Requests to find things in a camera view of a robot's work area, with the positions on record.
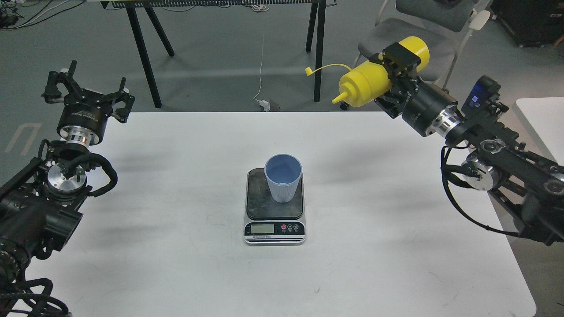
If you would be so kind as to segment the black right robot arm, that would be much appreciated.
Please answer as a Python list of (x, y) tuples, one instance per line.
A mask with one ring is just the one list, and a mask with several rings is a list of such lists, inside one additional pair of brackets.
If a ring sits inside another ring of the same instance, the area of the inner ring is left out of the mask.
[(483, 75), (461, 110), (445, 90), (419, 78), (421, 57), (395, 42), (369, 62), (384, 68), (391, 81), (375, 98), (390, 117), (401, 116), (419, 135), (441, 135), (441, 175), (455, 209), (471, 217), (453, 198), (449, 184), (488, 192), (513, 217), (516, 232), (501, 234), (552, 245), (562, 242), (563, 167), (527, 151), (519, 134), (499, 121), (508, 107), (499, 101), (501, 86)]

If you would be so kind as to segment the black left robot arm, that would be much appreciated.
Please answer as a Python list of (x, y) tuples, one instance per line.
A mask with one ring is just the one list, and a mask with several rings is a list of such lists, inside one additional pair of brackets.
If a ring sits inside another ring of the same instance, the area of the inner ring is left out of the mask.
[(30, 261), (61, 251), (83, 215), (87, 197), (98, 197), (118, 183), (111, 163), (89, 150), (102, 142), (107, 121), (124, 124), (135, 97), (126, 79), (113, 93), (81, 88), (73, 78), (77, 62), (51, 71), (42, 97), (63, 103), (57, 131), (60, 140), (42, 140), (38, 154), (1, 187), (1, 315), (70, 317), (67, 305), (54, 298), (48, 278), (26, 279)]

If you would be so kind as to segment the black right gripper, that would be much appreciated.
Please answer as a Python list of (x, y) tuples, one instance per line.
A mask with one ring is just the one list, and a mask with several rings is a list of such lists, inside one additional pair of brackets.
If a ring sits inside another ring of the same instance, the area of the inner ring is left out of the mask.
[(460, 123), (458, 102), (435, 84), (417, 78), (421, 58), (398, 42), (368, 60), (371, 80), (390, 80), (392, 88), (375, 98), (375, 103), (391, 118), (401, 116), (419, 135), (447, 136)]

